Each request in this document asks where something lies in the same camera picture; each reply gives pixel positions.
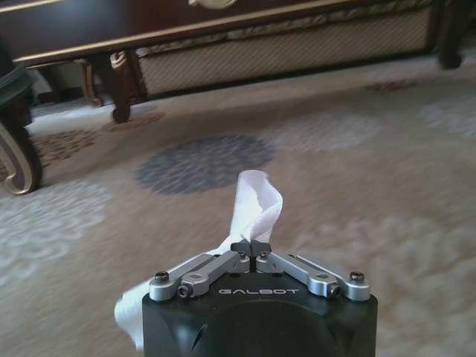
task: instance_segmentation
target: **logo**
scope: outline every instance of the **logo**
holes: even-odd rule
[[[218,291],[219,294],[222,295],[285,295],[285,294],[292,294],[296,295],[299,289],[258,289],[256,291],[251,290],[243,290],[243,289],[220,289]]]

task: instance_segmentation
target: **tissue paper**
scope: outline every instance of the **tissue paper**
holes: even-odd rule
[[[230,250],[231,243],[243,239],[268,242],[282,207],[283,197],[269,183],[266,173],[243,171],[238,176],[230,233],[218,248],[207,253],[223,254]],[[117,324],[129,334],[137,350],[144,348],[142,298],[149,292],[149,282],[150,279],[124,292],[114,310]]]

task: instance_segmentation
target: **dark blue circle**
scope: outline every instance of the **dark blue circle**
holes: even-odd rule
[[[151,157],[136,173],[142,187],[156,193],[192,193],[237,182],[243,170],[260,169],[274,149],[244,135],[202,138]]]

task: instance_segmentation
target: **carpet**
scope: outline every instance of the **carpet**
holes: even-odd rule
[[[141,356],[115,301],[218,245],[247,169],[283,194],[275,248],[366,273],[378,356],[474,355],[475,47],[111,110],[33,111],[43,188],[0,190],[2,356]]]

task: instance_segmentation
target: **carved wooden leg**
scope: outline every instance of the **carved wooden leg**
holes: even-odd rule
[[[147,99],[146,89],[141,81],[139,64],[134,61],[132,51],[121,51],[111,56],[111,65],[126,91],[131,104],[142,103]]]
[[[438,53],[444,68],[458,68],[461,65],[462,58],[458,51],[474,4],[474,0],[451,0],[446,5]]]
[[[83,90],[84,98],[94,108],[103,106],[103,100],[96,95],[94,90],[93,67],[86,59],[77,59],[74,61],[80,71],[81,89]]]
[[[22,195],[35,191],[41,184],[42,165],[30,142],[27,130],[12,117],[14,110],[2,110],[0,118],[0,160],[7,169],[4,186]]]
[[[97,75],[103,83],[104,89],[111,95],[112,100],[114,101],[116,108],[112,112],[112,117],[116,123],[124,123],[128,121],[131,112],[129,100],[125,89],[111,67],[109,55],[96,54],[88,57],[88,61],[93,65]]]

